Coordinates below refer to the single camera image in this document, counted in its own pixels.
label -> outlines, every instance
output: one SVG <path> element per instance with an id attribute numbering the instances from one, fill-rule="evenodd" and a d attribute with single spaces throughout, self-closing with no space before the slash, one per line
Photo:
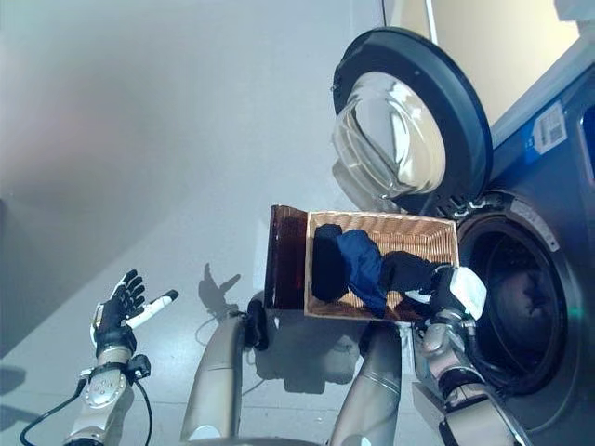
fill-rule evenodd
<path id="1" fill-rule="evenodd" d="M 535 151 L 540 155 L 550 151 L 568 138 L 566 124 L 564 123 L 564 112 L 559 101 L 535 119 L 532 137 Z"/>
<path id="2" fill-rule="evenodd" d="M 531 223 L 531 226 L 533 226 L 537 233 L 543 238 L 548 249 L 552 253 L 555 253 L 560 249 L 554 234 L 551 232 L 544 219 L 541 218 L 541 216 L 539 216 L 528 204 L 514 199 L 510 205 L 510 211 Z"/>

clothes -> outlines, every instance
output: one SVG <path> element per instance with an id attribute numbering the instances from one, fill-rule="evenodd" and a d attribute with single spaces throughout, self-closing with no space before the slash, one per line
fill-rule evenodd
<path id="1" fill-rule="evenodd" d="M 337 245 L 348 276 L 349 288 L 378 318 L 384 318 L 387 296 L 378 280 L 382 255 L 364 230 L 350 230 L 337 237 Z"/>
<path id="2" fill-rule="evenodd" d="M 444 263 L 432 263 L 405 251 L 393 251 L 382 259 L 380 286 L 387 292 L 431 291 L 434 271 L 440 265 Z"/>
<path id="3" fill-rule="evenodd" d="M 347 275 L 337 237 L 339 225 L 322 225 L 314 232 L 312 253 L 312 293 L 324 302 L 339 300 L 347 293 Z"/>

sticker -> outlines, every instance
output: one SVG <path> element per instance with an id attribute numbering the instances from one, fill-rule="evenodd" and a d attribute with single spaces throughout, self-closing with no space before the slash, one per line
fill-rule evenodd
<path id="1" fill-rule="evenodd" d="M 540 155 L 550 151 L 568 138 L 566 124 L 564 123 L 564 112 L 559 101 L 535 119 L 532 137 L 535 150 Z"/>
<path id="2" fill-rule="evenodd" d="M 524 158 L 527 164 L 568 139 L 562 104 L 559 101 L 554 102 L 533 122 L 524 125 L 522 137 L 525 141 Z"/>
<path id="3" fill-rule="evenodd" d="M 541 218 L 541 216 L 539 216 L 537 212 L 534 211 L 528 204 L 514 199 L 510 205 L 510 211 L 531 223 L 537 233 L 543 238 L 543 240 L 545 240 L 548 249 L 552 253 L 555 253 L 560 249 L 554 234 L 551 232 L 544 219 Z"/>

washing machine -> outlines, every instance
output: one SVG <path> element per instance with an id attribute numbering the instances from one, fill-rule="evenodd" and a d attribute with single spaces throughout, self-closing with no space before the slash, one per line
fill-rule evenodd
<path id="1" fill-rule="evenodd" d="M 456 221 L 461 264 L 488 290 L 485 379 L 534 444 L 592 441 L 593 63 L 496 148 L 464 73 L 408 31 L 358 37 L 332 91 L 333 143 L 352 180 L 405 212 Z"/>

washing machine door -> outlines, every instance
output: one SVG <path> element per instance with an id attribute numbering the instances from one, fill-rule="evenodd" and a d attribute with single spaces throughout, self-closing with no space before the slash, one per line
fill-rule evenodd
<path id="1" fill-rule="evenodd" d="M 356 38 L 335 70 L 333 143 L 370 194 L 417 214 L 452 216 L 490 177 L 492 139 L 463 72 L 399 28 Z"/>

